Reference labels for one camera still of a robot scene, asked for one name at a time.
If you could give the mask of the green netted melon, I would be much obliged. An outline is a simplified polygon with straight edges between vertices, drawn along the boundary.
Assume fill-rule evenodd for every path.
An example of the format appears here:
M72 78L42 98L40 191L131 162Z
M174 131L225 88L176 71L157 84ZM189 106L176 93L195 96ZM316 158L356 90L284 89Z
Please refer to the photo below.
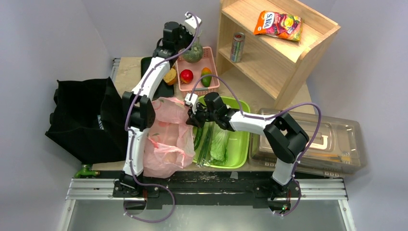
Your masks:
M200 42L195 42L191 48L183 53L183 59L188 63L197 63L199 62L204 54L203 47Z

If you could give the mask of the green cucumber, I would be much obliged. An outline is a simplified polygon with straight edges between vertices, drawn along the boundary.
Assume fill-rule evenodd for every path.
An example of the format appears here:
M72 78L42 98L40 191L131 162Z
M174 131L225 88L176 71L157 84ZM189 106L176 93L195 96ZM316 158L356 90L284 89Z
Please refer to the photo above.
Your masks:
M197 150L198 147L200 146L200 142L203 136L204 129L203 128L197 128L195 137L194 137L194 150Z

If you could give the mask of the orange green mango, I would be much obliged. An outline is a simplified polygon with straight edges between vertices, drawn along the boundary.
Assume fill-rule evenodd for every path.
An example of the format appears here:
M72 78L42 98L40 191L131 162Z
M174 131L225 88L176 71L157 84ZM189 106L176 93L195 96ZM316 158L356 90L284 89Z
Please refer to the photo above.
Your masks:
M202 69L201 71L201 84L204 87L209 87L211 85L211 81L212 81L212 71L211 69L209 69L208 67L205 67Z

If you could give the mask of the red tomato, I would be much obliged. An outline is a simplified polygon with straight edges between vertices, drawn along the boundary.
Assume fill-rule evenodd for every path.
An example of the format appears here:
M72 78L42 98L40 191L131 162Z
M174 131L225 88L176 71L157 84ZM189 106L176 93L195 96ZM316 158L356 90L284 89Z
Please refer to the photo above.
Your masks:
M191 70L185 69L179 75L182 84L190 84L194 79L194 74Z

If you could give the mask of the napa cabbage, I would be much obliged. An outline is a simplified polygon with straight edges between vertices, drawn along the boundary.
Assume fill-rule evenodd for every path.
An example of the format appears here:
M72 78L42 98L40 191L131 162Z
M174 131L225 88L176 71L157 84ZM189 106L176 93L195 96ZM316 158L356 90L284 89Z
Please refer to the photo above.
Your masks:
M210 159L211 165L223 166L228 161L230 131L216 127L212 134Z

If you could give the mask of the pink plastic grocery bag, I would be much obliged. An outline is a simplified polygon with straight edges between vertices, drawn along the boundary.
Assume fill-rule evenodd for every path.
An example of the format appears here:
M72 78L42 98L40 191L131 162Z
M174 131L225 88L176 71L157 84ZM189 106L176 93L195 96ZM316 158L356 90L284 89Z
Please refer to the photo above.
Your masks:
M143 175L164 179L192 163L193 127L186 124L189 109L183 101L160 97L152 105L155 121L144 148Z

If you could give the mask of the black cloth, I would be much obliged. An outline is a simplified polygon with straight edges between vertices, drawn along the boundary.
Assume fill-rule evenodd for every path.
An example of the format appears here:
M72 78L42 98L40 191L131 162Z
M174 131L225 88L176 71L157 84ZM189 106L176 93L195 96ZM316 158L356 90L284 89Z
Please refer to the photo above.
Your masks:
M111 78L58 81L45 135L83 164L125 160L128 134Z

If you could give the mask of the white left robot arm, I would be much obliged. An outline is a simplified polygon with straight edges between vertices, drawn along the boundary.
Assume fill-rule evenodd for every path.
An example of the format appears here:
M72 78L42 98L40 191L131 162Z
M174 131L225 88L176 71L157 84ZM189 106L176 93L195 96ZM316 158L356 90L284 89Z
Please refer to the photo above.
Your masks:
M182 24L167 22L163 36L153 51L150 66L132 91L124 92L122 100L128 106L125 130L128 132L127 156L120 179L125 191L132 197L143 192L143 183L137 177L143 173L143 152L148 132L155 121L152 100L160 82L177 58L189 50L199 36L201 20L196 16Z

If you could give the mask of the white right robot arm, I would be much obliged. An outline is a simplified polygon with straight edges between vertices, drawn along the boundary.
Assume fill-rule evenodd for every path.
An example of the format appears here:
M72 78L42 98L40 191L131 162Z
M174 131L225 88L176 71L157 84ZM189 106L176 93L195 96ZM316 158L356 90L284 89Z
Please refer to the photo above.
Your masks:
M196 94L188 93L184 103L189 108L188 125L202 128L206 122L214 122L223 130L265 136L278 159L270 183L271 192L281 196L288 191L295 162L309 142L307 133L288 113L256 115L241 112L227 107L217 92L206 94L204 103L198 101Z

